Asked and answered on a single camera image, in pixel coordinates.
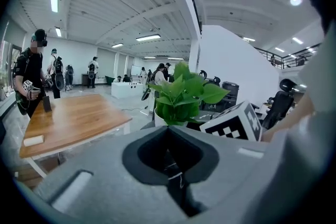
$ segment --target table leg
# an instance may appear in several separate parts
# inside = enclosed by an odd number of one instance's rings
[[[38,163],[38,161],[34,161],[32,158],[26,158],[29,164],[34,168],[36,172],[43,178],[47,177],[47,171]]]
[[[124,125],[124,134],[129,134],[131,132],[130,130],[130,123],[125,123]]]

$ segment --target white pot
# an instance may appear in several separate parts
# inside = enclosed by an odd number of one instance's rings
[[[163,118],[159,117],[156,113],[156,109],[155,109],[155,116],[154,116],[154,123],[155,123],[155,127],[158,126],[168,126],[168,124],[164,121]],[[186,121],[183,126],[186,127],[188,124],[188,121]]]

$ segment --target white counter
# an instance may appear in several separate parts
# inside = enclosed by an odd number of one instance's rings
[[[111,95],[116,98],[132,96],[142,97],[143,85],[137,82],[113,82],[111,84]]]

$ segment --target black cap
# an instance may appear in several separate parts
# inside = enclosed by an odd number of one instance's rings
[[[38,29],[35,32],[36,41],[42,41],[46,39],[46,32],[43,29]]]

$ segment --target whiteboard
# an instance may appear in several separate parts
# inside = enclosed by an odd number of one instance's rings
[[[141,67],[132,66],[131,68],[131,76],[140,76]]]

